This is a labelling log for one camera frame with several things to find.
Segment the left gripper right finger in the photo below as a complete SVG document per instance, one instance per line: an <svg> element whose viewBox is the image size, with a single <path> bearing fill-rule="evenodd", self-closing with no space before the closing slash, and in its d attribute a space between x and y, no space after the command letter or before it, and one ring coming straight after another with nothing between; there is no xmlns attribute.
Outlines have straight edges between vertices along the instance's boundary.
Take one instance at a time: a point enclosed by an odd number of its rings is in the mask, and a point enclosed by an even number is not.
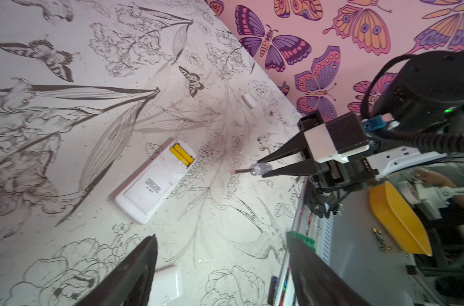
<svg viewBox="0 0 464 306"><path fill-rule="evenodd" d="M316 252L286 234L289 266L299 305L369 305Z"/></svg>

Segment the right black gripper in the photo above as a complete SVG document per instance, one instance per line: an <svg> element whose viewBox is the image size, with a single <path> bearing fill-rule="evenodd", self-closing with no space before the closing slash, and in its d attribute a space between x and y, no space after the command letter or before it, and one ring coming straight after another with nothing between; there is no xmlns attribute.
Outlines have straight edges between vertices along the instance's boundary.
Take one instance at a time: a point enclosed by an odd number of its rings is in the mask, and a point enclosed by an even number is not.
<svg viewBox="0 0 464 306"><path fill-rule="evenodd" d="M318 163L313 160L304 136L305 131L322 124L318 116L318 112L312 112L302 118L298 123L300 132L275 152L259 159L258 163L269 163L302 152L306 160L269 171L262 177L309 176L303 204L319 218L329 218L340 214L341 204L350 193L369 187L369 182L378 174L366 158L380 150L380 141L366 134L370 141L369 150L349 157L348 163Z"/></svg>

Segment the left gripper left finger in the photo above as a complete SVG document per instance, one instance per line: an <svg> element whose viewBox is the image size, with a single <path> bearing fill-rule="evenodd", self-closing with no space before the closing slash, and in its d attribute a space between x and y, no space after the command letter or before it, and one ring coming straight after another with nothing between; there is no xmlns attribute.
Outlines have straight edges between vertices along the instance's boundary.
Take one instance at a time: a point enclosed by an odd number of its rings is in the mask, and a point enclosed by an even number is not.
<svg viewBox="0 0 464 306"><path fill-rule="evenodd" d="M157 263L155 235L146 237L78 305L147 305Z"/></svg>

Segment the white battery cover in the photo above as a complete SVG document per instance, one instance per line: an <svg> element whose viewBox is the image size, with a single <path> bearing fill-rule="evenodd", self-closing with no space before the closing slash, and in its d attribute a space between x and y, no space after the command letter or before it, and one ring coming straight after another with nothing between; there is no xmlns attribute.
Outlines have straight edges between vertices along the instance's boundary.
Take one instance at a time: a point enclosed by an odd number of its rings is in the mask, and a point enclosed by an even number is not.
<svg viewBox="0 0 464 306"><path fill-rule="evenodd" d="M244 94L242 95L242 99L244 101L244 103L250 108L250 109L253 109L255 108L258 103L257 101L250 95L250 94Z"/></svg>
<svg viewBox="0 0 464 306"><path fill-rule="evenodd" d="M182 279L177 266L167 266L154 274L148 306L168 305L182 295Z"/></svg>

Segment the thin grey screwdriver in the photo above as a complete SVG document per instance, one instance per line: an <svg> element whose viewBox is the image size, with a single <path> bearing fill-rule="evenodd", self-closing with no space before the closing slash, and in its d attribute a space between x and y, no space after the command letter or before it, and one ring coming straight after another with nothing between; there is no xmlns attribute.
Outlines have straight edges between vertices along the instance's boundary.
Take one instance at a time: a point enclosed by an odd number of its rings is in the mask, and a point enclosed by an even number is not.
<svg viewBox="0 0 464 306"><path fill-rule="evenodd" d="M230 174L237 175L237 174L249 173L253 176L262 176L272 170L273 170L273 166L271 164L256 163L256 164L252 164L248 168L231 170Z"/></svg>

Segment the yellow battery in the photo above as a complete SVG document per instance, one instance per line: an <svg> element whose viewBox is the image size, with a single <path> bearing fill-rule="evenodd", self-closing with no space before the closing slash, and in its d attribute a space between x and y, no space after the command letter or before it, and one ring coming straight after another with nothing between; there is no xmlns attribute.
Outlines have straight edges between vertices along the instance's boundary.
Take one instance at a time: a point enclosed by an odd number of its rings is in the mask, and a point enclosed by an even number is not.
<svg viewBox="0 0 464 306"><path fill-rule="evenodd" d="M181 153L179 153L178 150L176 150L174 147L169 148L169 151L186 167L190 165L190 162Z"/></svg>
<svg viewBox="0 0 464 306"><path fill-rule="evenodd" d="M194 161L194 158L179 143L176 143L173 148L186 160L187 164Z"/></svg>

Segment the person forearm outside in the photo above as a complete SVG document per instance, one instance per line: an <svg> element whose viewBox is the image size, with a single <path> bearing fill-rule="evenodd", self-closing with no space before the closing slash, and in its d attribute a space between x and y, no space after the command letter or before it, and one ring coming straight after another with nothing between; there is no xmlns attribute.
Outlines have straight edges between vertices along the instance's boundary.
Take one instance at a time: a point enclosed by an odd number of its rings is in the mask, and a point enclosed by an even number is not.
<svg viewBox="0 0 464 306"><path fill-rule="evenodd" d="M439 172L434 172L420 168L417 169L415 173L416 178L424 183L443 188L457 188L457 185L454 182L452 182L448 177L444 176ZM454 196L452 200L455 204L464 209L464 195Z"/></svg>

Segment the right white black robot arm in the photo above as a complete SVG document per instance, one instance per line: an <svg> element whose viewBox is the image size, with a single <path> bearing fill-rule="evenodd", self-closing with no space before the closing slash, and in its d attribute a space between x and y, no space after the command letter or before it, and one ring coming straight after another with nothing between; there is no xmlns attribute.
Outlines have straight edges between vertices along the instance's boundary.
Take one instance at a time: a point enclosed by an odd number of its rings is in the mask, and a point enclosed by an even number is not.
<svg viewBox="0 0 464 306"><path fill-rule="evenodd" d="M360 105L342 116L302 99L298 133L250 172L307 177L306 204L328 218L392 173L464 154L464 51L396 57L357 91Z"/></svg>

